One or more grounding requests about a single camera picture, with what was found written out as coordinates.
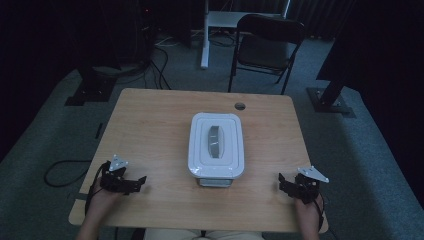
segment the white plastic container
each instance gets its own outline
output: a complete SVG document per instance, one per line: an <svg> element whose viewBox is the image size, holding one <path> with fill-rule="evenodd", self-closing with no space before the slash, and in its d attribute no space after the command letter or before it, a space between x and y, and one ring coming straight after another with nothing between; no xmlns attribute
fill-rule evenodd
<svg viewBox="0 0 424 240"><path fill-rule="evenodd" d="M243 133L235 114L194 115L188 149L188 168L209 187L229 187L244 171Z"/></svg>

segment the hand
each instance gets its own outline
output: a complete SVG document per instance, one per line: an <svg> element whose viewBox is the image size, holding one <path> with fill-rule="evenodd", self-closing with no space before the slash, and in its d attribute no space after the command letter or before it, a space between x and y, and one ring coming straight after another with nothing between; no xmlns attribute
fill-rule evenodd
<svg viewBox="0 0 424 240"><path fill-rule="evenodd" d="M123 193L109 192L100 187L100 178L96 180L90 207L78 233L78 240L97 239L102 221Z"/></svg>
<svg viewBox="0 0 424 240"><path fill-rule="evenodd" d="M321 195L315 199L320 207L319 211L322 212L323 200ZM304 204L302 200L295 198L294 205L296 207L297 221L299 224L300 232L304 240L319 240L318 227L319 227L319 214L316 205L311 202Z"/></svg>

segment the white bracket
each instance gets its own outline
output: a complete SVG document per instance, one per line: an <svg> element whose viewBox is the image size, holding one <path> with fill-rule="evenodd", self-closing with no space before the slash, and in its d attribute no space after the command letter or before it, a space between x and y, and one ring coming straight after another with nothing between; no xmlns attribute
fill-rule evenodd
<svg viewBox="0 0 424 240"><path fill-rule="evenodd" d="M318 170L316 170L314 166L311 166L310 168L297 168L297 171L305 177L309 177L325 183L330 182L330 180L322 175Z"/></svg>
<svg viewBox="0 0 424 240"><path fill-rule="evenodd" d="M128 162L122 160L118 155L113 155L112 162L110 163L109 171L116 171L118 169L121 169L123 167L128 166Z"/></svg>

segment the black office chair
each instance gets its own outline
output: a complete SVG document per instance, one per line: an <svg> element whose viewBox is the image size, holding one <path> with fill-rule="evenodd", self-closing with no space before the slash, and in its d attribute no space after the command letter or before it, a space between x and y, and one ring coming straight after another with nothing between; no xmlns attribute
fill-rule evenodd
<svg viewBox="0 0 424 240"><path fill-rule="evenodd" d="M228 92L231 92L237 69L279 75L278 84L287 71L281 94L287 86L296 52L305 38L302 23L282 17L247 14L237 23Z"/></svg>

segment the chair backrest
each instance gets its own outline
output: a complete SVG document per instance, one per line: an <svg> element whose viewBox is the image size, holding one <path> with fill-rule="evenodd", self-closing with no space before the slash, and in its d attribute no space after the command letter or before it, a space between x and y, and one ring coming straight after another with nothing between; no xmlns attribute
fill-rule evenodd
<svg viewBox="0 0 424 240"><path fill-rule="evenodd" d="M237 23L237 33L250 32L272 41L300 44L305 39L305 26L295 20L247 14Z"/></svg>

